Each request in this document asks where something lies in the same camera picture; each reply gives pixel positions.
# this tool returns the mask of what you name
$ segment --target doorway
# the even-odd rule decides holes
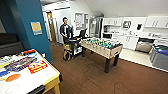
[[[47,18],[49,22],[50,34],[53,42],[56,42],[56,33],[54,29],[53,16],[51,12],[47,12]]]

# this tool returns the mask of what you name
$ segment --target notice on wall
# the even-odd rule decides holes
[[[80,15],[80,14],[78,14],[78,15],[76,15],[76,27],[82,27],[82,14]]]
[[[31,27],[34,35],[42,34],[40,22],[31,22]]]

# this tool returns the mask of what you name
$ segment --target bulletin board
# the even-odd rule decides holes
[[[88,14],[75,13],[76,30],[88,28]]]
[[[31,22],[31,27],[34,35],[42,34],[40,22]]]

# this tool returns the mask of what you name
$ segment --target foosball table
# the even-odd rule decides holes
[[[85,50],[91,50],[91,53],[95,52],[106,58],[105,73],[109,72],[110,60],[114,59],[114,66],[117,66],[119,54],[121,53],[123,45],[119,41],[112,41],[103,38],[87,38],[81,40],[82,56],[85,56]]]

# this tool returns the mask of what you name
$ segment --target countertop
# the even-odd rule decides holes
[[[123,33],[106,33],[104,32],[103,34],[117,34],[118,36],[128,36],[128,37],[136,37],[136,38],[148,38],[148,39],[155,39],[155,40],[163,40],[163,41],[168,41],[168,39],[165,38],[157,38],[157,37],[152,37],[152,36],[143,36],[143,35],[129,35],[129,34],[123,34]]]

